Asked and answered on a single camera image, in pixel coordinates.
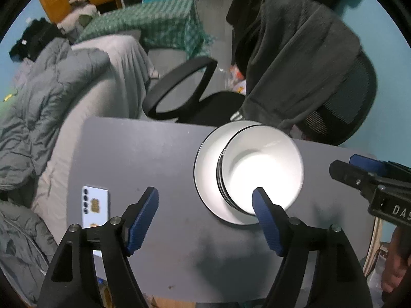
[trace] white bed sheet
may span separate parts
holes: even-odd
[[[132,36],[105,36],[72,48],[96,47],[106,51],[111,66],[72,105],[46,170],[40,176],[31,209],[43,218],[59,243],[66,232],[67,186],[73,152],[84,121],[91,116],[136,118],[153,64]]]

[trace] metal bolt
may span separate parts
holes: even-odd
[[[110,223],[112,225],[118,225],[121,222],[121,218],[119,216],[115,216],[114,218],[110,219]]]
[[[291,217],[288,219],[289,223],[292,225],[299,225],[301,220],[299,218]]]
[[[76,232],[77,230],[81,229],[81,226],[78,223],[73,223],[70,227],[69,227],[69,231],[71,233]]]
[[[331,229],[332,229],[333,231],[335,231],[336,233],[338,233],[338,232],[341,231],[341,227],[338,226],[338,225],[331,225]]]

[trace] gray table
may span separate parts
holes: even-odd
[[[281,258],[268,249],[258,225],[228,225],[201,202],[193,179],[197,150],[211,127],[128,119],[90,118],[71,167],[67,221],[81,224],[81,188],[108,189],[110,217],[136,203],[148,186],[160,206],[141,250],[129,262],[141,290],[164,298],[247,301],[265,297]],[[288,209],[306,224],[343,227],[358,259],[367,255],[374,219],[358,191],[328,174],[336,159],[355,152],[295,140],[304,162],[301,193]],[[315,255],[310,255],[303,288],[309,287]],[[97,275],[105,278],[102,259]]]

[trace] green checkered tablecloth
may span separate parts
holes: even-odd
[[[120,31],[141,30],[145,47],[174,48],[187,58],[206,55],[213,38],[204,32],[195,0],[158,0],[103,14],[85,28],[77,43]]]

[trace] smartphone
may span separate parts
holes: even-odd
[[[101,226],[108,221],[108,190],[83,186],[81,219],[83,228]],[[93,253],[101,257],[101,251],[94,250]]]

